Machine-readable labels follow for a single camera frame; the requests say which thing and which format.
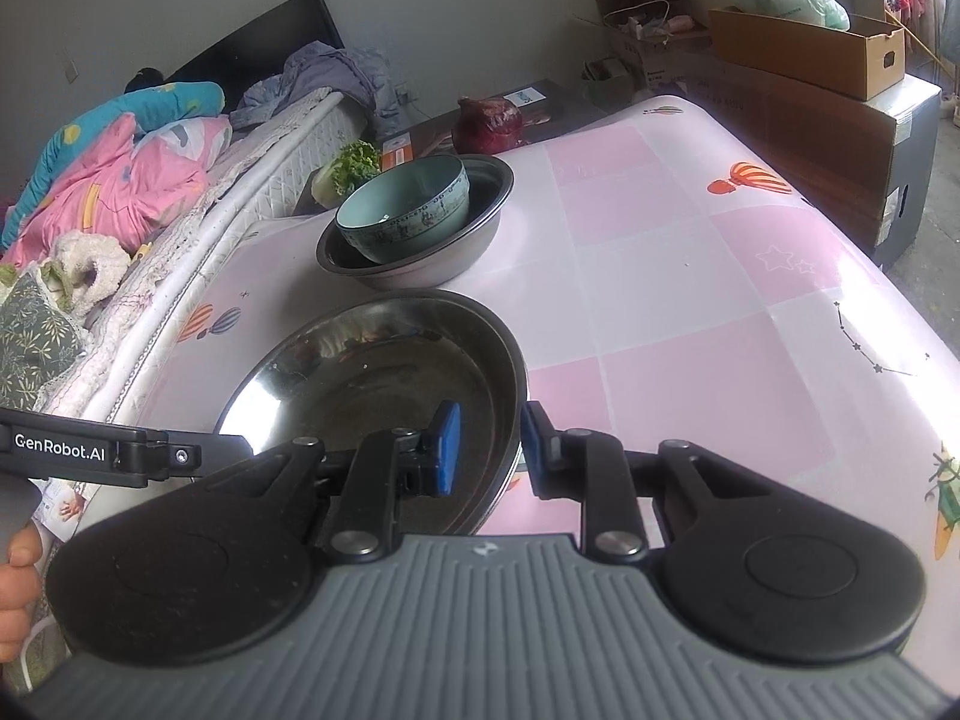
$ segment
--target yellow strip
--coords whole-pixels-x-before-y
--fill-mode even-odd
[[[83,200],[83,215],[80,217],[80,229],[83,232],[93,228],[93,212],[97,207],[98,197],[100,197],[100,185],[93,184],[86,191],[86,198]]]

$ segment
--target red onion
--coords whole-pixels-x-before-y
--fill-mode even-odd
[[[522,132],[520,108],[510,100],[460,98],[453,148],[458,154],[498,154],[520,146]]]

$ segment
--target dark green floral fabric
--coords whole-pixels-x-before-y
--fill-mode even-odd
[[[82,351],[74,325],[50,304],[30,269],[0,305],[0,406],[34,408],[40,388]]]

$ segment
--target floor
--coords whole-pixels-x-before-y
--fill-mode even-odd
[[[923,221],[890,280],[960,357],[960,128],[942,119]]]

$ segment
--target teal bowl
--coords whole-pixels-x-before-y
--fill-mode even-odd
[[[467,223],[470,182],[451,154],[387,170],[354,191],[337,210],[347,243],[378,265],[412,257]]]

